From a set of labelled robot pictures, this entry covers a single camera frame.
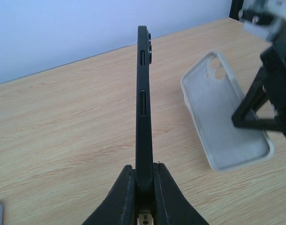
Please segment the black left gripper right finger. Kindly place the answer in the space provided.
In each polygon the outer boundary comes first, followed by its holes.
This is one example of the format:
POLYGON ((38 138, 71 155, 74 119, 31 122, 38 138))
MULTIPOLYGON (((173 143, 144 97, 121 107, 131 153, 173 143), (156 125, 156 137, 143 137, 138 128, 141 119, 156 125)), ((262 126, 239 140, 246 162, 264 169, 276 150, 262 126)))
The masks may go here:
POLYGON ((208 222, 182 194, 163 163, 153 164, 157 225, 207 225, 208 222))

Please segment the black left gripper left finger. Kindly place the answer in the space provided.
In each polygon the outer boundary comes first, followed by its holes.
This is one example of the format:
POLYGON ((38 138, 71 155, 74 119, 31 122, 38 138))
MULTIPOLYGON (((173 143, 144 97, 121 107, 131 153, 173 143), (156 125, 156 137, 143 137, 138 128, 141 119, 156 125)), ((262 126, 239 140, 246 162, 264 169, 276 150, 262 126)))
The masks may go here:
POLYGON ((135 171, 123 167, 103 202, 83 222, 84 225, 136 225, 135 171))

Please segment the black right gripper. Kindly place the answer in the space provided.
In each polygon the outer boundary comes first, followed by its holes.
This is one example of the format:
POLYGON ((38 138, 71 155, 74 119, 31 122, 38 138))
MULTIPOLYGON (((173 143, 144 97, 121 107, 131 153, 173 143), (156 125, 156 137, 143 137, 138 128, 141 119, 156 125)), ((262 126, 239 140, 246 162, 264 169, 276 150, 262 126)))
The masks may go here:
POLYGON ((246 96, 232 115, 237 128, 281 131, 286 136, 286 24, 260 58, 263 62, 246 96), (256 113, 269 101, 274 119, 261 119, 256 113))

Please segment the black smartphone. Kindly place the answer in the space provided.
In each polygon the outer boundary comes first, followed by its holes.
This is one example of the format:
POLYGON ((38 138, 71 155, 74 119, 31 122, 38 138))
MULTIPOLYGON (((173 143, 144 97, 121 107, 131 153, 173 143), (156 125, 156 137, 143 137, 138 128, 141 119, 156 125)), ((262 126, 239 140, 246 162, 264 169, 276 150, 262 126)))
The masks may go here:
POLYGON ((137 30, 135 180, 142 194, 152 192, 153 152, 150 100, 151 35, 146 26, 137 30))

